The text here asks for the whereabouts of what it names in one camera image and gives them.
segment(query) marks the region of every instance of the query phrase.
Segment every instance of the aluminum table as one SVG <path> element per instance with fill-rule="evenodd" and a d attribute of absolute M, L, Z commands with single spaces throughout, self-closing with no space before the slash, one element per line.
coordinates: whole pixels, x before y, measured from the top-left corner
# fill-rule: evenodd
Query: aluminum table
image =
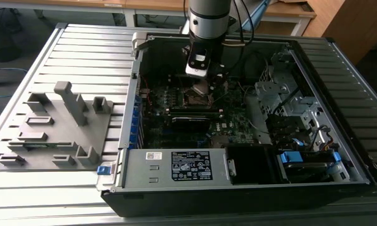
<path fill-rule="evenodd" d="M 127 28 L 59 24 L 29 72 L 0 116 L 0 149 L 17 135 L 17 127 L 31 111 L 23 101 L 31 92 L 48 92 L 57 81 L 71 81 L 72 91 L 85 100 L 97 95 L 115 102 L 103 160 L 117 155 L 125 93 L 132 73 L 132 36 L 136 31 L 177 33 L 171 29 Z M 377 95 L 336 44 L 321 38 L 296 40 L 316 67 L 356 135 L 377 163 Z M 181 225 L 184 223 L 265 222 L 325 225 L 377 220 L 377 192 L 344 199 L 316 210 L 265 212 L 245 215 L 204 215 L 180 218 L 121 218 L 100 198 L 96 172 L 0 172 L 0 225 Z"/>

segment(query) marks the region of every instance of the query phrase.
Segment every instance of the table leg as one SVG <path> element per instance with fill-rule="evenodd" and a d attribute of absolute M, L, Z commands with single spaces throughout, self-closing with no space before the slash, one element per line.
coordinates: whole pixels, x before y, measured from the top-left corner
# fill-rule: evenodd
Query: table leg
<path fill-rule="evenodd" d="M 35 14 L 39 19 L 44 18 L 44 11 L 41 9 L 35 9 Z"/>
<path fill-rule="evenodd" d="M 300 18 L 300 21 L 296 24 L 291 35 L 303 36 L 303 33 L 309 25 L 309 22 L 311 22 L 311 18 Z"/>
<path fill-rule="evenodd" d="M 125 23 L 128 27 L 136 27 L 137 26 L 137 15 L 136 11 L 132 8 L 124 9 L 124 16 L 125 16 Z"/>

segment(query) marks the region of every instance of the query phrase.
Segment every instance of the motherboard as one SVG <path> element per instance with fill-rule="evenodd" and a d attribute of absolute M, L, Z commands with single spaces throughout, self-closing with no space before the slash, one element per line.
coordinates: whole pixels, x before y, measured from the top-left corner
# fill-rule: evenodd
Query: motherboard
<path fill-rule="evenodd" d="M 244 103 L 255 88 L 245 90 L 239 81 L 227 80 L 205 90 L 204 81 L 177 75 L 143 80 L 147 86 L 156 83 L 141 89 L 145 148 L 221 148 L 255 142 Z"/>

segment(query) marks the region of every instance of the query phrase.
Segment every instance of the side panel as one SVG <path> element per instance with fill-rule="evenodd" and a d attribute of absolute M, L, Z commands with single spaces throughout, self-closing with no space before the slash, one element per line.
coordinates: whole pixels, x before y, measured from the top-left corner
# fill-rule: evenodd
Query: side panel
<path fill-rule="evenodd" d="M 367 192 L 367 185 L 276 189 L 109 193 L 101 197 L 121 217 L 189 216 L 312 209 Z"/>

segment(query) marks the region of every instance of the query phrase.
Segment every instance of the blue tab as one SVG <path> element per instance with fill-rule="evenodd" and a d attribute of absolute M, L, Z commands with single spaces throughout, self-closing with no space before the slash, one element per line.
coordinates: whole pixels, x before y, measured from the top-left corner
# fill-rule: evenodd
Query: blue tab
<path fill-rule="evenodd" d="M 111 175 L 111 166 L 99 166 L 96 173 L 97 175 Z"/>
<path fill-rule="evenodd" d="M 280 156 L 283 163 L 303 162 L 303 157 L 300 152 L 284 152 Z"/>
<path fill-rule="evenodd" d="M 137 136 L 136 135 L 131 135 L 131 142 L 133 144 L 137 142 Z"/>
<path fill-rule="evenodd" d="M 340 161 L 341 160 L 340 153 L 335 152 L 333 153 L 333 158 L 335 158 L 335 161 Z"/>
<path fill-rule="evenodd" d="M 132 125 L 137 125 L 139 124 L 139 119 L 137 118 L 132 118 Z"/>
<path fill-rule="evenodd" d="M 139 117 L 140 112 L 137 110 L 133 110 L 133 117 Z"/>
<path fill-rule="evenodd" d="M 285 154 L 281 154 L 281 161 L 283 161 L 283 163 L 287 163 L 287 162 L 288 162 L 288 159 L 287 159 Z"/>
<path fill-rule="evenodd" d="M 297 140 L 296 138 L 292 138 L 292 140 L 295 140 L 299 146 L 304 146 L 304 143 L 300 140 Z"/>
<path fill-rule="evenodd" d="M 131 132 L 132 132 L 133 134 L 136 134 L 136 133 L 137 133 L 137 131 L 139 131 L 139 127 L 132 126 Z"/>

